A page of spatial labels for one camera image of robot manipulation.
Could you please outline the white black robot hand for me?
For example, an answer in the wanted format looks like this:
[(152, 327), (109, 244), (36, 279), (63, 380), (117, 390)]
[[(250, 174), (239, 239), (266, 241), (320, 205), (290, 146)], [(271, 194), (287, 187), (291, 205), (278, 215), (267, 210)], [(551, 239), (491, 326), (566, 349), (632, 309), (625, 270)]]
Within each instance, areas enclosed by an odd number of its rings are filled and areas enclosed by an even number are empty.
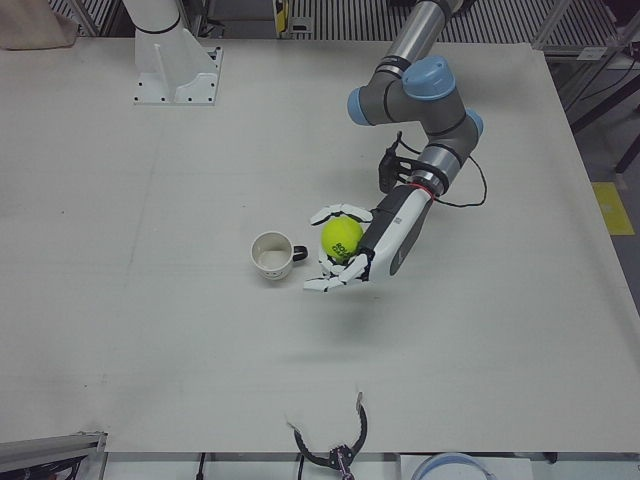
[(340, 266), (321, 251), (322, 275), (304, 282), (307, 291), (327, 292), (337, 287), (378, 282), (393, 277), (419, 237), (433, 194), (418, 184), (395, 187), (372, 210), (351, 204), (321, 208), (310, 218), (313, 226), (348, 217), (367, 226), (355, 254)]

